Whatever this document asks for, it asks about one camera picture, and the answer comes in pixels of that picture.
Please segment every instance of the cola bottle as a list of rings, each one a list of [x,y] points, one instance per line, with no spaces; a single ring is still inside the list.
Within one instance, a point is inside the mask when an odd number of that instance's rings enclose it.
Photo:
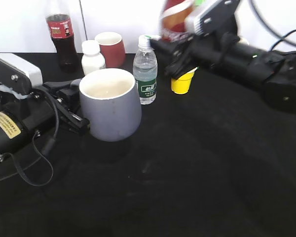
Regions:
[[[65,1],[48,1],[46,21],[57,50],[60,68],[65,72],[74,72],[78,67],[79,59],[74,46],[74,31]]]
[[[161,14],[162,39],[174,42],[187,37],[184,20],[193,9],[194,0],[167,0]]]

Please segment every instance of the black cable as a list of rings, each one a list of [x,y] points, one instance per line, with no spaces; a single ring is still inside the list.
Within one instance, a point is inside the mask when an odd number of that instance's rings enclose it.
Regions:
[[[40,159],[41,159],[41,157],[39,157],[36,160],[34,160],[31,164],[29,164],[28,166],[26,166],[25,168],[23,168],[23,171],[27,170],[28,168],[31,168],[33,165],[35,165],[37,162],[39,162]],[[11,177],[13,177],[15,175],[18,175],[18,174],[19,174],[18,172],[15,172],[15,173],[9,174],[7,176],[4,176],[4,177],[0,178],[0,182],[1,181],[4,181],[6,179],[9,179],[9,178],[11,178]]]
[[[31,181],[28,178],[28,176],[25,174],[24,169],[21,167],[19,160],[11,153],[7,153],[7,154],[9,154],[12,157],[13,162],[14,162],[14,166],[15,166],[16,170],[18,171],[18,174],[21,176],[21,178],[25,182],[27,182],[28,184],[35,186],[35,187],[41,187],[41,186],[45,186],[45,185],[49,184],[49,182],[52,180],[52,178],[54,176],[54,168],[53,168],[53,165],[50,163],[50,161],[37,149],[35,142],[34,142],[34,140],[37,136],[38,136],[38,132],[36,132],[32,138],[33,148],[34,148],[35,152],[39,155],[39,157],[43,158],[48,163],[48,165],[50,166],[50,169],[51,169],[50,178],[45,183],[38,184],[38,183],[34,183],[33,181]]]
[[[49,101],[50,105],[52,106],[52,108],[54,110],[56,125],[55,125],[55,132],[54,132],[53,138],[56,139],[56,137],[58,135],[58,131],[59,131],[60,120],[59,120],[59,113],[58,113],[58,110],[57,110],[55,99],[47,91],[45,91],[43,89],[34,88],[33,90],[42,92],[45,95],[46,99]]]
[[[286,37],[288,37],[288,36],[290,36],[291,34],[293,34],[293,33],[295,33],[296,32],[296,30],[293,30],[293,31],[290,31],[290,32],[288,32],[286,35],[284,35],[283,36],[283,38],[286,38]],[[273,51],[273,49],[278,45],[278,44],[280,44],[281,42],[283,42],[283,40],[278,40],[271,48],[270,48],[270,50],[269,51]]]
[[[252,11],[255,13],[256,17],[259,19],[259,21],[262,23],[262,25],[270,32],[272,33],[274,36],[276,36],[278,39],[296,47],[296,43],[293,41],[290,41],[288,39],[285,39],[284,37],[282,37],[279,33],[275,32],[268,24],[266,24],[265,20],[261,17],[261,14],[259,13],[259,11],[257,10],[257,7],[254,4],[254,0],[249,0],[249,4],[251,6]]]
[[[85,26],[85,20],[84,20],[84,14],[83,14],[83,8],[82,8],[81,0],[79,0],[79,5],[80,5],[80,13],[81,13],[81,16],[82,16],[82,22],[83,22],[83,29],[84,29],[85,38],[86,38],[86,40],[88,40],[87,28]]]

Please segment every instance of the mug rim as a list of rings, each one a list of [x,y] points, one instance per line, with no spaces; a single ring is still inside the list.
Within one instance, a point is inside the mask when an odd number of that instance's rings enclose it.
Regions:
[[[112,71],[120,71],[121,73],[123,72],[125,75],[129,76],[129,78],[132,80],[132,84],[131,84],[130,88],[127,91],[125,91],[124,93],[122,93],[120,95],[117,95],[117,96],[112,96],[112,97],[105,97],[105,98],[103,98],[103,97],[94,97],[94,96],[88,95],[85,92],[85,89],[82,88],[82,87],[84,87],[84,85],[86,83],[88,83],[89,81],[94,81],[94,78],[93,77],[96,74],[104,73],[105,71],[106,72],[108,72],[108,71],[111,71],[111,72]],[[112,99],[116,99],[116,98],[119,98],[119,97],[122,97],[122,96],[128,94],[134,88],[135,84],[136,84],[136,80],[135,80],[133,74],[131,74],[130,72],[128,72],[126,70],[123,70],[123,69],[119,69],[119,68],[106,68],[106,69],[101,69],[101,70],[97,70],[97,71],[91,72],[88,75],[86,75],[84,78],[82,78],[82,80],[81,80],[81,82],[79,84],[79,91],[84,96],[86,96],[86,97],[88,97],[90,99],[93,99],[93,100],[112,100]]]
[[[118,41],[115,42],[115,43],[100,43],[99,40],[98,40],[99,37],[103,37],[105,35],[107,35],[107,36],[118,36]],[[102,33],[97,34],[95,36],[94,40],[96,40],[99,43],[99,45],[112,46],[112,45],[116,45],[116,44],[120,43],[123,40],[123,38],[122,38],[122,35],[117,33],[117,32],[102,32]]]

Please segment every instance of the yellow warning label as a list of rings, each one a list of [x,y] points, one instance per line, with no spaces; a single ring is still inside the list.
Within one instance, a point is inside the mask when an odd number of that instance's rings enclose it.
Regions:
[[[19,127],[10,117],[0,112],[0,127],[8,135],[10,139],[16,137],[21,133]]]

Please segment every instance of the gray mug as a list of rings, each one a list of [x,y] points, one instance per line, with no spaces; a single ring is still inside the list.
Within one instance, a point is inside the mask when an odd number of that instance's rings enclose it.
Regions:
[[[142,108],[135,78],[128,71],[94,71],[81,80],[79,90],[82,114],[90,120],[92,136],[116,142],[139,127]]]

